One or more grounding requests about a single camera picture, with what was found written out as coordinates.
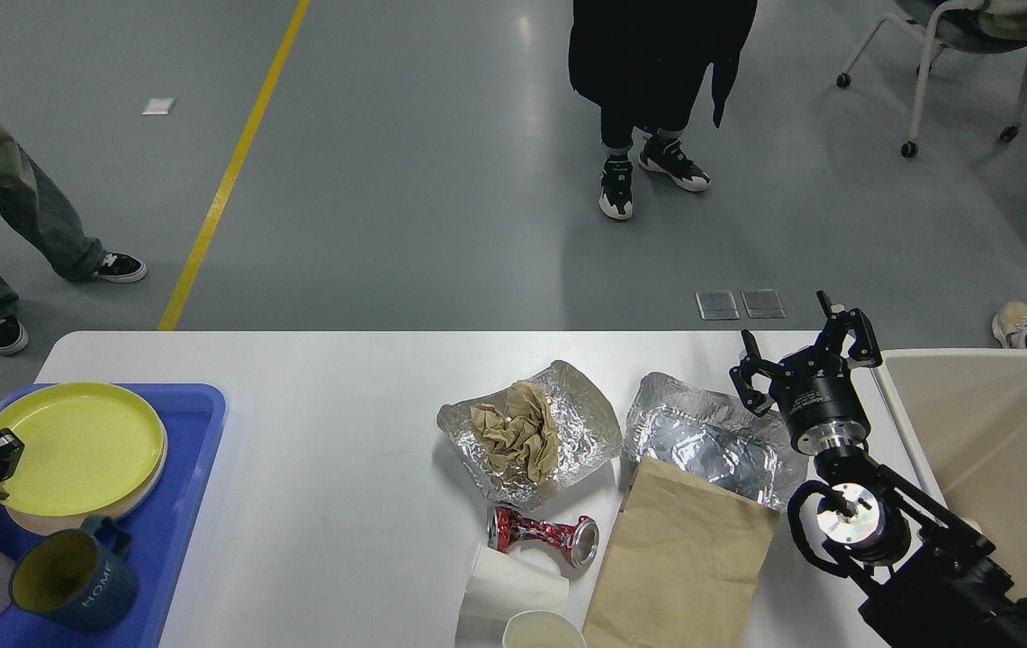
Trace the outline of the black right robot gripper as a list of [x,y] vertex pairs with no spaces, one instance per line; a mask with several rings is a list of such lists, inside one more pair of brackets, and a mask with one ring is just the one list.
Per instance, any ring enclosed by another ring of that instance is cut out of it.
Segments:
[[[796,352],[772,363],[761,356],[754,333],[741,329],[743,355],[730,369],[738,398],[752,414],[767,414],[770,397],[777,403],[790,445],[802,455],[859,446],[869,436],[869,418],[855,393],[851,369],[883,365],[866,313],[835,304],[825,291],[816,296],[826,316],[815,340],[822,352]],[[770,394],[756,389],[756,374],[769,379]]]

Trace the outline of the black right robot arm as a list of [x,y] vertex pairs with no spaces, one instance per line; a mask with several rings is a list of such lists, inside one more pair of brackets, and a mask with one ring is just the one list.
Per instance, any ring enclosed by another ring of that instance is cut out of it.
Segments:
[[806,562],[851,580],[859,614],[891,647],[1027,647],[1027,598],[992,561],[994,543],[869,454],[871,425],[851,381],[882,365],[871,321],[817,292],[825,323],[812,345],[778,361],[741,332],[730,377],[756,416],[783,415],[790,446],[816,477],[790,496],[790,537]]

